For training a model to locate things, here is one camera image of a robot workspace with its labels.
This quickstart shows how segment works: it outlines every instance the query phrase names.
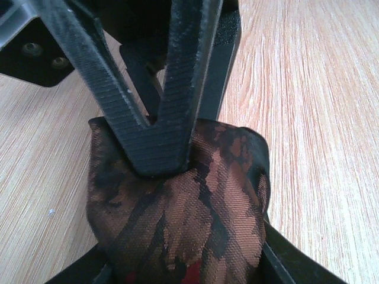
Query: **screw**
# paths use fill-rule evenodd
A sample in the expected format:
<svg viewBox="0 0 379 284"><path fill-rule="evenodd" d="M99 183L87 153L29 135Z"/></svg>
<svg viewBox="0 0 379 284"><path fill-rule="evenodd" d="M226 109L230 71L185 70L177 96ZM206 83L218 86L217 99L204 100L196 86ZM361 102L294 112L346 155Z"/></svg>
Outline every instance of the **screw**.
<svg viewBox="0 0 379 284"><path fill-rule="evenodd" d="M23 46L21 51L24 53L25 56L38 57L42 54L43 49L37 43L27 43Z"/></svg>
<svg viewBox="0 0 379 284"><path fill-rule="evenodd" d="M64 57L57 57L52 62L52 68L54 69L64 69L69 65L69 61Z"/></svg>

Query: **wood grain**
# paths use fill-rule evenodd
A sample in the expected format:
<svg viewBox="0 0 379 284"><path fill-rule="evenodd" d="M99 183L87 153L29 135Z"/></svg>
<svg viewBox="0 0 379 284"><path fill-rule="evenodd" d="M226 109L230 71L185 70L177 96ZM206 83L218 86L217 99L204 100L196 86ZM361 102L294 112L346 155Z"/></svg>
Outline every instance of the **wood grain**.
<svg viewBox="0 0 379 284"><path fill-rule="evenodd" d="M240 7L220 120L266 137L274 227L345 281L379 283L378 2ZM0 98L0 283L43 283L96 242L87 121L100 111L75 72L51 89L0 76Z"/></svg>

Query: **white speck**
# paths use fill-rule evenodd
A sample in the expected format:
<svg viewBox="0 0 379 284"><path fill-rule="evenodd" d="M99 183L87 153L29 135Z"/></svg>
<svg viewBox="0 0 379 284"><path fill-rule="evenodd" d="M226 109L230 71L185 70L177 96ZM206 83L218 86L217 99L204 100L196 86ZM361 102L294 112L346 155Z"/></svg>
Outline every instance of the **white speck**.
<svg viewBox="0 0 379 284"><path fill-rule="evenodd" d="M49 217L54 216L54 214L55 214L55 210L54 209L50 209L49 210Z"/></svg>

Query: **patterned cloth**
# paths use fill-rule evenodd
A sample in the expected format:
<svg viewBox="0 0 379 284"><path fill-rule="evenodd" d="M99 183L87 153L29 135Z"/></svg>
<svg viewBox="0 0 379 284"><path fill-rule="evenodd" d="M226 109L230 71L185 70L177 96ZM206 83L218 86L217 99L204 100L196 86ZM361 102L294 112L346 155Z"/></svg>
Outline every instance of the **patterned cloth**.
<svg viewBox="0 0 379 284"><path fill-rule="evenodd" d="M198 120L189 170L143 178L104 118L92 129L87 217L120 283L253 283L266 233L266 141Z"/></svg>

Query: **camouflage fabric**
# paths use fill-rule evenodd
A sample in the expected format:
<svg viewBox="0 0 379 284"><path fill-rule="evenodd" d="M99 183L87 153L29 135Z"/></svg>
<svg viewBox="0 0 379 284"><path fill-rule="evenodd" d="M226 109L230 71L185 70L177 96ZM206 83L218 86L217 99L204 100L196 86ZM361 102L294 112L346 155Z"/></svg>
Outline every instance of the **camouflage fabric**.
<svg viewBox="0 0 379 284"><path fill-rule="evenodd" d="M259 134L198 120L189 170L148 179L104 118L89 124L87 217L120 283L253 283L270 190Z"/></svg>

